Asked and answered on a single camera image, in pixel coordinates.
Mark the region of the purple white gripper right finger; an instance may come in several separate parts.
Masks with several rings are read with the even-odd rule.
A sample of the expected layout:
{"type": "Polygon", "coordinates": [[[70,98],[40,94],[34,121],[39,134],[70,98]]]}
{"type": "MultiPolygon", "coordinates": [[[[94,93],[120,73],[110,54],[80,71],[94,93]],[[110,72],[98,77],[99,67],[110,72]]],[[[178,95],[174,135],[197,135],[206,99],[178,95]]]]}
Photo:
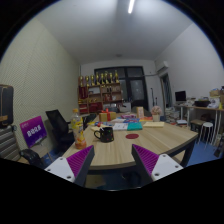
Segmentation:
{"type": "Polygon", "coordinates": [[[158,155],[136,144],[132,145],[132,156],[145,185],[182,169],[169,155],[158,155]]]}

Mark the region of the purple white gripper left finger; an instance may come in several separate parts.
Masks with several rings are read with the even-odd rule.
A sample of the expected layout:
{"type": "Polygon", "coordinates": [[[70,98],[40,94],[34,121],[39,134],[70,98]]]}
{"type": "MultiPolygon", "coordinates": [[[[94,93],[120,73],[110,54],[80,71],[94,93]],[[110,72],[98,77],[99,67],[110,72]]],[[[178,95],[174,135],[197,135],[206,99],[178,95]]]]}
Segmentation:
{"type": "Polygon", "coordinates": [[[46,171],[83,186],[94,155],[94,146],[91,145],[68,158],[59,157],[46,168],[46,171]]]}

